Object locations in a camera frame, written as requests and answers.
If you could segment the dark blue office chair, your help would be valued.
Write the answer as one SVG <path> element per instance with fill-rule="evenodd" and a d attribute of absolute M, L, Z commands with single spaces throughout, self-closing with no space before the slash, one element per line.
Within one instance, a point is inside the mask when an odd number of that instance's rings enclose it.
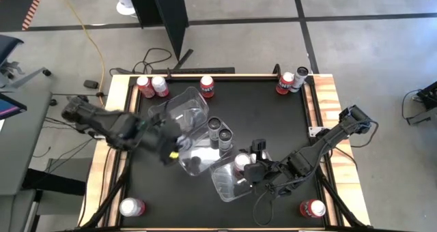
<path fill-rule="evenodd" d="M 8 61 L 9 56 L 21 44 L 24 44 L 21 39 L 0 34 L 0 91 L 16 90 L 38 74 L 47 77 L 52 75 L 52 72 L 44 67 L 25 74 L 19 66 L 19 62 Z"/>

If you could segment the grey desk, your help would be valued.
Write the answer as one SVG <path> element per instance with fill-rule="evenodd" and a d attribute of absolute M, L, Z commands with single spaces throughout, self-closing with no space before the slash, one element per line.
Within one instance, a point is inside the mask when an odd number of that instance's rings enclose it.
<path fill-rule="evenodd" d="M 0 196 L 21 189 L 52 98 L 48 91 L 5 95 L 27 110 L 0 121 Z"/>

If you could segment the black mat with orange edge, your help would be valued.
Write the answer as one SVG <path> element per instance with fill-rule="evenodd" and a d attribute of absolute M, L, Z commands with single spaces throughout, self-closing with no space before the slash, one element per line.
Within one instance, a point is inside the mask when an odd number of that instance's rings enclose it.
<path fill-rule="evenodd" d="M 0 0 L 0 32 L 25 31 L 41 0 Z"/>

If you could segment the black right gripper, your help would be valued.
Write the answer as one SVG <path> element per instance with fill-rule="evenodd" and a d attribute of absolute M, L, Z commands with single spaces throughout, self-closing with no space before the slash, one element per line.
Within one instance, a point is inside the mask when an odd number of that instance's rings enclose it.
<path fill-rule="evenodd" d="M 283 174 L 284 165 L 270 159 L 261 159 L 262 152 L 266 149 L 265 139 L 255 139 L 249 147 L 250 163 L 244 167 L 243 175 L 236 176 L 235 191 L 252 191 L 260 197 L 268 197 L 270 200 L 279 197 L 290 196 L 290 189 L 279 187 L 273 181 Z"/>

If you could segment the long black power strip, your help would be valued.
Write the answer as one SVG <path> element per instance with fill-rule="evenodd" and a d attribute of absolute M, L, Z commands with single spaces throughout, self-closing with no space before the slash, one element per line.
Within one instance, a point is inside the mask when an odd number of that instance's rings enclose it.
<path fill-rule="evenodd" d="M 151 74 L 235 74 L 235 67 L 152 70 Z"/>

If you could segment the black partition panel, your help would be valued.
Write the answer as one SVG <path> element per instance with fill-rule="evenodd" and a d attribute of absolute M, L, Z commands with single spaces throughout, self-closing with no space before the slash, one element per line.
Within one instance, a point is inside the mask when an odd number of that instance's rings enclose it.
<path fill-rule="evenodd" d="M 188 14 L 184 0 L 131 0 L 140 27 L 162 25 L 167 31 L 174 55 L 178 60 L 175 69 L 182 67 L 192 54 L 188 50 L 181 54 L 184 35 L 189 27 Z"/>

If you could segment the monitor with blue screen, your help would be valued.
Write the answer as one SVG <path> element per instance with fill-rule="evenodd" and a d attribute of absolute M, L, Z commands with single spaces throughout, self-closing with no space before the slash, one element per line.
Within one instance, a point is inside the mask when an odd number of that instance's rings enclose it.
<path fill-rule="evenodd" d="M 7 119 L 17 114 L 27 111 L 27 107 L 6 96 L 4 93 L 0 93 L 0 120 Z"/>

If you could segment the black desk base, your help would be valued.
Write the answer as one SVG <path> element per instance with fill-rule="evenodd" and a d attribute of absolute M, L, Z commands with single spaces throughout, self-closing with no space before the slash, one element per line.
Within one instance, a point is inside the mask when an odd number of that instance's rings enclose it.
<path fill-rule="evenodd" d="M 83 196 L 85 194 L 86 183 L 67 177 L 53 175 L 44 171 L 27 169 L 27 173 L 22 183 L 22 189 L 53 191 L 63 194 Z"/>

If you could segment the red Fanta can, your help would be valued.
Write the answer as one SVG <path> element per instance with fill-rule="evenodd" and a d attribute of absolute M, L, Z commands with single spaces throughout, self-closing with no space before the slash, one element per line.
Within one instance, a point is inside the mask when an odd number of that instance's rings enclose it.
<path fill-rule="evenodd" d="M 310 199 L 300 204 L 300 213 L 308 218 L 321 218 L 326 213 L 326 206 L 321 200 Z"/>
<path fill-rule="evenodd" d="M 281 95 L 285 95 L 290 91 L 290 88 L 294 82 L 294 75 L 291 72 L 284 72 L 277 83 L 276 92 Z"/>
<path fill-rule="evenodd" d="M 204 98 L 214 96 L 214 80 L 211 76 L 205 75 L 200 80 L 201 95 Z"/>
<path fill-rule="evenodd" d="M 145 98 L 153 98 L 155 96 L 151 80 L 147 76 L 137 78 L 137 88 Z"/>

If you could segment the grey stand leg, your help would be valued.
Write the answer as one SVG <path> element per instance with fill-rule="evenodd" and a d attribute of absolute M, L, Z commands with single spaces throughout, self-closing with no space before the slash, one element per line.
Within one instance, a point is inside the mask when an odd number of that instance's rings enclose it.
<path fill-rule="evenodd" d="M 410 126 L 417 125 L 424 121 L 431 121 L 437 126 L 437 107 L 427 110 L 425 112 L 419 113 L 414 117 L 407 118 L 407 122 Z"/>

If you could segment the black aluminium table frame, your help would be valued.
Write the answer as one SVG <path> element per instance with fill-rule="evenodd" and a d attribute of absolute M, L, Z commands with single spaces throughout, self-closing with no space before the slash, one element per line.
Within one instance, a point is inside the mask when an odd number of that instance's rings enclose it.
<path fill-rule="evenodd" d="M 308 127 L 322 120 L 313 77 L 299 92 L 286 95 L 275 91 L 275 75 L 216 74 L 214 78 L 215 94 L 207 99 L 208 113 L 220 117 L 234 131 L 236 147 L 247 147 L 253 139 L 264 138 L 269 154 L 280 160 L 311 144 Z M 130 163 L 129 176 L 114 204 L 134 197 L 145 201 L 146 211 L 144 215 L 125 218 L 110 206 L 100 219 L 100 226 L 153 231 L 273 230 L 322 228 L 336 223 L 333 201 L 316 177 L 273 204 L 255 192 L 224 202 L 208 171 L 190 176 L 180 166 L 163 166 L 147 153 L 136 154 Z M 308 218 L 300 213 L 300 204 L 310 199 L 325 204 L 323 217 Z"/>

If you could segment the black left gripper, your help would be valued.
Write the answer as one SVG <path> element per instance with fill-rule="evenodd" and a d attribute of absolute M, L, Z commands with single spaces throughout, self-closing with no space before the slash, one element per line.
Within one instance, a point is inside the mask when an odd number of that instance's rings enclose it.
<path fill-rule="evenodd" d="M 179 151 L 177 141 L 182 135 L 191 135 L 195 128 L 195 123 L 177 123 L 168 115 L 154 115 L 140 131 L 138 148 L 156 154 L 165 166 L 175 162 L 171 157 L 172 153 L 179 152 L 180 162 L 190 161 L 193 151 Z"/>

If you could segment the black equipment box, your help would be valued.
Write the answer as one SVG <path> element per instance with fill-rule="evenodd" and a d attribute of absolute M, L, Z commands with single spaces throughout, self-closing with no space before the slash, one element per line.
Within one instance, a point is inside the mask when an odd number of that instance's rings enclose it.
<path fill-rule="evenodd" d="M 430 109 L 437 107 L 437 81 L 427 86 L 424 89 L 418 90 L 413 100 L 420 102 L 425 109 L 428 111 Z"/>

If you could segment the white cylindrical stand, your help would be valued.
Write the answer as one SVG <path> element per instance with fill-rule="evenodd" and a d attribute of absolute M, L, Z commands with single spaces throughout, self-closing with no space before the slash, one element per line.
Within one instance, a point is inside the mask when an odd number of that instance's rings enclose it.
<path fill-rule="evenodd" d="M 137 17 L 132 0 L 118 0 L 116 10 L 121 15 Z"/>

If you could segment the clear plastic bin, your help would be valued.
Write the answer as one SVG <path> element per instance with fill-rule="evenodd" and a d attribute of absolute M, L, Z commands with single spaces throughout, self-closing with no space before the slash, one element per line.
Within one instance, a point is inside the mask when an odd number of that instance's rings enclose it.
<path fill-rule="evenodd" d="M 234 158 L 238 154 L 249 155 L 249 148 L 232 151 L 229 156 L 225 157 L 212 169 L 211 178 L 214 187 L 224 202 L 234 201 L 255 191 L 254 188 L 252 188 L 252 191 L 235 191 L 237 175 L 234 173 Z M 267 155 L 268 159 L 274 161 L 268 152 Z"/>
<path fill-rule="evenodd" d="M 222 123 L 221 130 L 223 128 L 227 128 L 231 131 L 229 126 L 222 119 L 220 120 Z M 228 151 L 221 151 L 219 148 L 211 148 L 209 134 L 207 133 L 202 139 L 194 142 L 193 147 L 191 148 L 191 150 L 193 151 L 193 157 L 191 158 L 191 160 L 187 162 L 179 161 L 180 165 L 190 176 L 200 175 L 202 172 L 209 169 L 216 162 L 222 160 L 224 156 L 227 155 L 234 148 L 233 137 L 231 141 L 231 148 Z"/>
<path fill-rule="evenodd" d="M 177 123 L 195 123 L 196 128 L 188 137 L 194 141 L 202 139 L 207 133 L 209 107 L 195 87 L 188 87 L 183 93 L 148 109 L 148 115 L 166 113 Z"/>

